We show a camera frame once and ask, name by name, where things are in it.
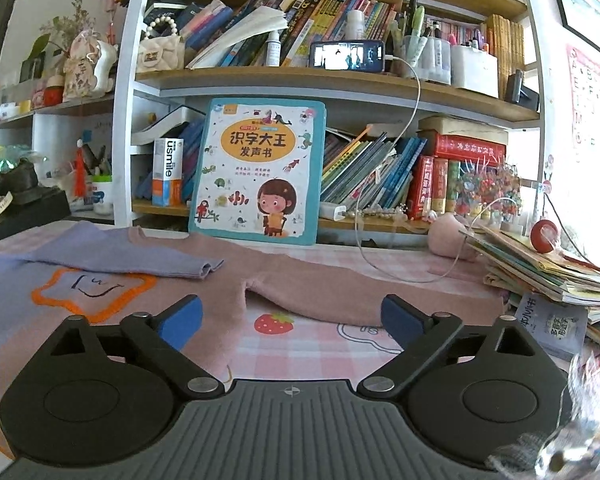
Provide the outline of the white usmile box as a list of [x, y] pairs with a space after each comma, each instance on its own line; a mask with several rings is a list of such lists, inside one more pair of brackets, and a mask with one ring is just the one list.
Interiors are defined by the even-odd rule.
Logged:
[[173, 207], [182, 202], [183, 148], [182, 139], [155, 140], [151, 175], [151, 201], [154, 206]]

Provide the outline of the pink plush toy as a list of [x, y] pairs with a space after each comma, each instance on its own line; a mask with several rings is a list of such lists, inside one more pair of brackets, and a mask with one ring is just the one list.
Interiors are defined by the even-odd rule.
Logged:
[[430, 224], [427, 235], [428, 249], [439, 257], [475, 261], [478, 254], [466, 244], [465, 234], [464, 224], [458, 221], [454, 214], [446, 212]]

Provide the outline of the leaning row of blue books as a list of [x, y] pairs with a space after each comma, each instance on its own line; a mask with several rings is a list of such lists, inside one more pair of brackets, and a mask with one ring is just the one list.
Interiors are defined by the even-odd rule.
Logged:
[[329, 128], [321, 202], [355, 209], [390, 209], [411, 182], [419, 140], [399, 124], [368, 125], [357, 136]]

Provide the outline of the red tassel ornament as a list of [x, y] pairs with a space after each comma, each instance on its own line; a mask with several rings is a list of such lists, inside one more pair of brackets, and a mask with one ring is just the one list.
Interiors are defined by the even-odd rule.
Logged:
[[85, 167], [83, 158], [83, 141], [81, 139], [76, 141], [76, 157], [74, 158], [74, 187], [73, 193], [76, 198], [83, 198], [85, 196]]

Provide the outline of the teal children's picture book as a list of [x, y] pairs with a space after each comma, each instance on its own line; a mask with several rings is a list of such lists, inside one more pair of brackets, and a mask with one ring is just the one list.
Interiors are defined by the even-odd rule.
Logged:
[[215, 98], [188, 230], [233, 240], [316, 242], [326, 133], [320, 101]]

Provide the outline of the lucky cat figurine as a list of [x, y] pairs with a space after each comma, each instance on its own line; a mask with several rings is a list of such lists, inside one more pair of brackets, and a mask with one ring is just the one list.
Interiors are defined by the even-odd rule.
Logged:
[[117, 50], [93, 29], [84, 29], [74, 38], [64, 65], [64, 101], [101, 98], [114, 88], [112, 68]]

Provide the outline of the smartphone with lit screen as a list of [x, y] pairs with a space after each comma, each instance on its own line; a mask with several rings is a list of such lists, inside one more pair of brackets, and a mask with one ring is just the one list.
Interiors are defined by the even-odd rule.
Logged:
[[385, 68], [385, 44], [378, 40], [317, 41], [311, 44], [309, 66], [381, 73]]

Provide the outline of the stack of books on table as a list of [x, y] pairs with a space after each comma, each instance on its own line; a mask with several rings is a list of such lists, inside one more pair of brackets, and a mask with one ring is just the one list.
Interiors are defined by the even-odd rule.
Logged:
[[600, 268], [559, 246], [539, 254], [527, 237], [487, 228], [466, 235], [486, 258], [486, 284], [510, 292], [516, 319], [547, 353], [570, 360], [600, 346]]

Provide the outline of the white power adapter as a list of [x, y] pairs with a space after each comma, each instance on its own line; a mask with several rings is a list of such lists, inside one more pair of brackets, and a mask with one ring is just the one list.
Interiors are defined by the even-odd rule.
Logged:
[[341, 204], [334, 204], [329, 202], [321, 202], [320, 209], [318, 210], [318, 218], [330, 220], [330, 221], [341, 221], [346, 218], [347, 207]]

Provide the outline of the pink and lilac sweater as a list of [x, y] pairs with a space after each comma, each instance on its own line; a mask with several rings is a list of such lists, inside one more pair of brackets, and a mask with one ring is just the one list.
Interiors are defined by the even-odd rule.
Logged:
[[55, 222], [0, 241], [0, 400], [67, 316], [116, 324], [187, 295], [201, 300], [202, 322], [183, 352], [223, 382], [358, 382], [399, 352], [380, 326], [382, 298], [488, 325], [504, 304], [483, 273], [479, 263], [429, 252], [159, 238]]

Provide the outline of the white bookshelf frame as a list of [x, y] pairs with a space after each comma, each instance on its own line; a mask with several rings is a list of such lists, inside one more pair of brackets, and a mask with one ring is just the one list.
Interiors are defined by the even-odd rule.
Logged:
[[416, 84], [393, 75], [295, 67], [211, 67], [140, 74], [136, 57], [148, 1], [130, 0], [123, 26], [112, 118], [116, 226], [130, 226], [138, 217], [155, 210], [146, 200], [134, 200], [132, 176], [132, 158], [138, 151], [133, 148], [131, 134], [151, 105], [168, 112], [180, 105], [205, 110], [210, 100], [219, 96], [312, 99], [325, 104], [327, 117], [337, 128], [400, 120], [407, 118], [413, 108], [507, 129], [536, 128], [543, 123], [542, 114], [513, 103], [432, 82]]

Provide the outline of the white quilted pearl handbag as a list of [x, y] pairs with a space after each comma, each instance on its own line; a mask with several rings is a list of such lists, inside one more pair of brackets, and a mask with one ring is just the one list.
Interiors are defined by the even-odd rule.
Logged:
[[145, 38], [138, 47], [136, 72], [146, 74], [182, 70], [185, 44], [178, 25], [169, 14], [161, 14], [146, 28]]

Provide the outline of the upper shelf book row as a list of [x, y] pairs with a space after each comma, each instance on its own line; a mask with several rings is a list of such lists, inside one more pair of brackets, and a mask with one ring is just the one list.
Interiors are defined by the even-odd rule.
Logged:
[[185, 41], [188, 70], [213, 67], [306, 67], [329, 41], [388, 38], [403, 0], [247, 0], [232, 9], [213, 0]]

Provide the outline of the black case on left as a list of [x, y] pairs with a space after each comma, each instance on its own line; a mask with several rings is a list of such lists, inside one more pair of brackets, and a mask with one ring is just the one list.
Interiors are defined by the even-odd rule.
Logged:
[[42, 196], [27, 205], [10, 205], [0, 215], [0, 240], [28, 229], [68, 218], [71, 214], [66, 192], [46, 188]]

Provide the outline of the red dictionary books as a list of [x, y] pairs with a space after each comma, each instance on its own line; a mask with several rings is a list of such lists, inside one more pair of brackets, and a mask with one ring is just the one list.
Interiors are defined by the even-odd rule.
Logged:
[[410, 220], [433, 212], [469, 214], [482, 201], [480, 180], [506, 159], [506, 143], [420, 130], [404, 205]]

